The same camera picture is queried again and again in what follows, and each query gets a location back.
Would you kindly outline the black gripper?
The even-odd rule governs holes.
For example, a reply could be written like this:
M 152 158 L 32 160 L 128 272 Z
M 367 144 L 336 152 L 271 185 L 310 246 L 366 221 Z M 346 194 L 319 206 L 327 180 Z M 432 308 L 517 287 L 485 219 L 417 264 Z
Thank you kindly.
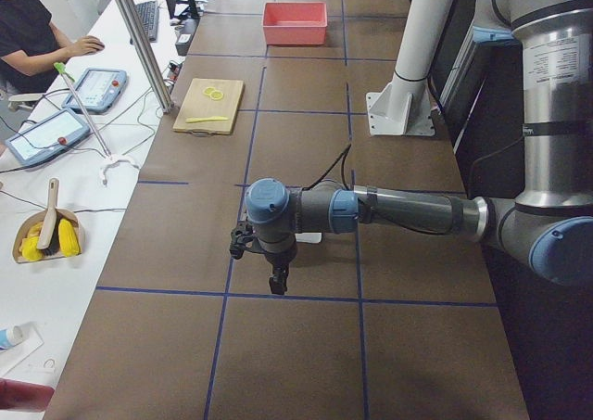
M 294 236 L 288 236 L 275 243 L 259 241 L 266 260 L 272 265 L 269 286 L 273 295 L 284 295 L 286 292 L 286 277 L 289 274 L 291 261 L 297 255 L 297 241 Z

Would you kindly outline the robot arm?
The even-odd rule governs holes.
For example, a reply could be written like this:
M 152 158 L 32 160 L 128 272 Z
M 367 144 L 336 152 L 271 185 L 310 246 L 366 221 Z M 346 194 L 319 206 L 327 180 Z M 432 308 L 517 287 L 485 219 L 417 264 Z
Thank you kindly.
M 287 289 L 300 233 L 350 233 L 362 223 L 462 235 L 506 252 L 564 286 L 592 280 L 592 0 L 476 0 L 478 43 L 523 49 L 524 190 L 512 199 L 435 196 L 331 180 L 289 190 L 266 178 L 246 191 L 230 253 L 271 264 Z

